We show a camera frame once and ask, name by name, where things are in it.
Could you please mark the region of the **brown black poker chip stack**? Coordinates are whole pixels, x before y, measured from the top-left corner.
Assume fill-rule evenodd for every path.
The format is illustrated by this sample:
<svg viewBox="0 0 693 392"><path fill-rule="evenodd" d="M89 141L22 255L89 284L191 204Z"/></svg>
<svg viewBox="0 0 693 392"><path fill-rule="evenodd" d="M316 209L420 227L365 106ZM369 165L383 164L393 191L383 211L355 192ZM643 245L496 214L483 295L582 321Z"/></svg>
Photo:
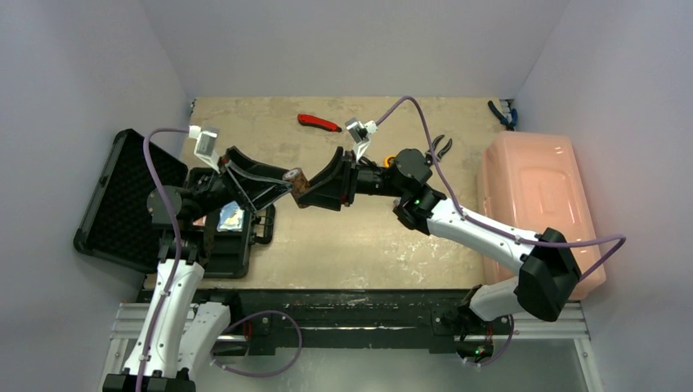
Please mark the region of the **brown black poker chip stack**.
<svg viewBox="0 0 693 392"><path fill-rule="evenodd" d="M300 167L286 171L282 180L292 184L290 194L296 201L310 188L310 182Z"/></svg>

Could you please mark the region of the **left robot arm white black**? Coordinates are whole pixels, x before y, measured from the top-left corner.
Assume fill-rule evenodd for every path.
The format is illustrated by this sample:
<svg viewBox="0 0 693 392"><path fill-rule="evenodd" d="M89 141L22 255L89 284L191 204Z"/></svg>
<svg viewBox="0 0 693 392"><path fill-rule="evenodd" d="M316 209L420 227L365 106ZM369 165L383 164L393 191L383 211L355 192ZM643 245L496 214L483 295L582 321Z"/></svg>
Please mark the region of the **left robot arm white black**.
<svg viewBox="0 0 693 392"><path fill-rule="evenodd" d="M237 332L244 312L231 303L206 302L186 326L194 294L202 281L204 262L212 248L209 234L194 226L197 219L236 202L257 212L293 190L286 169L260 163L229 148L223 155L204 153L211 176L198 185L164 185L150 147L144 160L154 182L147 207L161 233L157 285L144 325L122 369L105 376L103 391L194 391L194 375L217 337Z"/></svg>

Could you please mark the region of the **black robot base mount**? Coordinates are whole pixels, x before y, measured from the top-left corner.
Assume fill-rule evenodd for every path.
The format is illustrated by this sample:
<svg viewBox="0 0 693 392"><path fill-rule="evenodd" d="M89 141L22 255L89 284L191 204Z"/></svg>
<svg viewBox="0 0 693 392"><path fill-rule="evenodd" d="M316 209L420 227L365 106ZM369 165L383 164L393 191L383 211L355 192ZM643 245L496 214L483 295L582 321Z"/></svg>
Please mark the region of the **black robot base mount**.
<svg viewBox="0 0 693 392"><path fill-rule="evenodd" d="M418 349L489 356L511 328L506 316L479 321L463 308L465 289L199 289L195 304L221 302L245 337L223 342L225 354L273 355L278 349Z"/></svg>

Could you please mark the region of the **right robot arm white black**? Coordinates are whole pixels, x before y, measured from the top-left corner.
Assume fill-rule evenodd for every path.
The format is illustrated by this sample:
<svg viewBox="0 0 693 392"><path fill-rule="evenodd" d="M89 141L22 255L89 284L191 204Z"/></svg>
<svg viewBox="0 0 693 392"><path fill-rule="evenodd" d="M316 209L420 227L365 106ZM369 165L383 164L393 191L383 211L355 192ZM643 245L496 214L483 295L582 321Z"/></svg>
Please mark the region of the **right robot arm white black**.
<svg viewBox="0 0 693 392"><path fill-rule="evenodd" d="M557 320L581 277L565 236L551 228L541 234L517 229L460 207L427 183L431 175L417 149L401 150L389 167L358 163L353 154L337 149L311 180L298 168L283 178L293 184L300 207L338 211L356 194L398 198L393 212L407 229L462 244L514 273L514 278L470 291L458 312L465 330L479 332L490 321L519 312Z"/></svg>

